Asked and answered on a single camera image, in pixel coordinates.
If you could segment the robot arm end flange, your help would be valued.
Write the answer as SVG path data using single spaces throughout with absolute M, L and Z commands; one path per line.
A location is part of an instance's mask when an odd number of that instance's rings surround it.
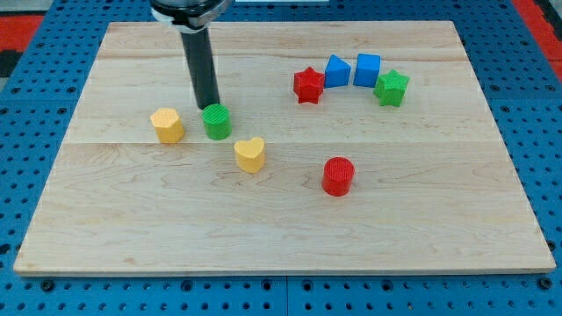
M 182 33 L 206 29 L 232 4 L 232 0 L 150 0 L 156 21 L 175 27 Z

